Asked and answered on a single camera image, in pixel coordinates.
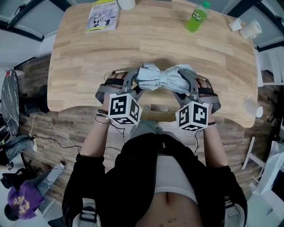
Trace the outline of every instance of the green bottle cap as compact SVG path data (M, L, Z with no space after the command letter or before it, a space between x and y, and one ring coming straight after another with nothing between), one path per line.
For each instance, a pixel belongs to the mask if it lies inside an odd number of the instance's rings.
M204 8L207 8L207 9L210 8L210 3L207 2L207 1L206 1L206 2L203 2L202 5L203 5Z

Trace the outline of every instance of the white cup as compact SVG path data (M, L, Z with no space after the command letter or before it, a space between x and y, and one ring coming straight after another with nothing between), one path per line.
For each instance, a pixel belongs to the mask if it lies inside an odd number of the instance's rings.
M262 117L263 108L258 103L253 101L250 97L245 100L244 103L245 110L248 114L253 115L254 117Z
M121 9L130 10L136 5L135 0L117 0Z
M255 19L253 19L246 27L240 30L240 34L244 38L256 38L256 36L260 33L262 33L261 26Z
M237 18L233 22L229 23L229 27L232 31L237 31L242 29L243 27L241 26L241 19Z

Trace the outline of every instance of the jeans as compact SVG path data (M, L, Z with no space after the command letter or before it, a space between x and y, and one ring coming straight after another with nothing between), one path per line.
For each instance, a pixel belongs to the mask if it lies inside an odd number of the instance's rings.
M181 140L179 138L177 138L175 136L175 134L173 134L171 132L166 132L166 131L163 131L163 130L156 129L156 122L155 121L140 121L138 125L134 126L131 129L129 140L133 139L134 137L141 136L141 135L147 134L147 133L167 134L167 135L173 137L174 139L176 139L177 141L181 142Z
M28 183L44 196L63 170L64 167L57 164L52 170L47 170L37 178L28 180Z
M20 155L26 148L32 148L33 142L28 140L29 136L18 136L6 144L6 155L10 161Z

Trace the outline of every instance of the book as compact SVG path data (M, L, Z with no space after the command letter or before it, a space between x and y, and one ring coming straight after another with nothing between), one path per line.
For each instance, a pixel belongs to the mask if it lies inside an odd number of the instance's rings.
M99 0L93 3L86 33L115 30L118 21L119 5L116 0Z

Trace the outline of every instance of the dark wood floor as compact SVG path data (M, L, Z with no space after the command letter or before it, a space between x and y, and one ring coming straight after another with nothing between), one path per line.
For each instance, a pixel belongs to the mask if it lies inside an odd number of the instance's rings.
M24 71L24 75L19 77L20 92L27 93L28 96L34 96L42 85L47 85L49 62L50 55L47 55L39 59L30 60L18 68L18 70ZM264 74L265 81L271 81L271 79L270 75ZM250 193L249 185L253 182L252 177L259 174L260 168L255 163L249 163L245 170L241 170L242 163L245 160L252 136L256 137L253 153L257 153L259 158L265 158L267 139L272 129L272 124L267 123L267 118L272 113L272 105L267 98L275 97L273 93L274 89L279 90L279 87L265 86L259 88L258 100L264 108L264 115L262 118L256 119L252 128L244 129L233 121L223 118L216 119L225 150L229 157L229 165L246 195ZM61 134L70 137L76 145L81 146L93 122L95 112L95 107L81 106L61 112L49 112L47 115ZM30 117L21 116L21 121L24 125L20 127L19 134L28 134L31 131L33 117L34 114L31 114ZM178 130L174 123L160 122L158 126L162 127L165 131L175 133L186 146L195 150L196 141L193 137L194 134ZM130 126L126 126L126 138L129 131ZM34 136L55 138L63 146L72 145L68 139L56 133L48 119L41 113L37 114L34 118L32 134ZM198 141L200 146L197 150L197 155L204 162L202 133L198 137ZM62 159L67 161L66 171L59 177L54 187L48 193L50 196L62 201L64 189L72 172L77 153L74 148L63 149L51 140L37 138L36 143L38 145L38 152L24 151L25 160L31 160L35 168L41 167L43 170L46 170L59 163ZM118 149L121 149L123 146L121 134L113 127L110 127L108 133L107 146ZM114 166L114 161L118 154L119 151L115 149L106 149L104 161L106 171Z

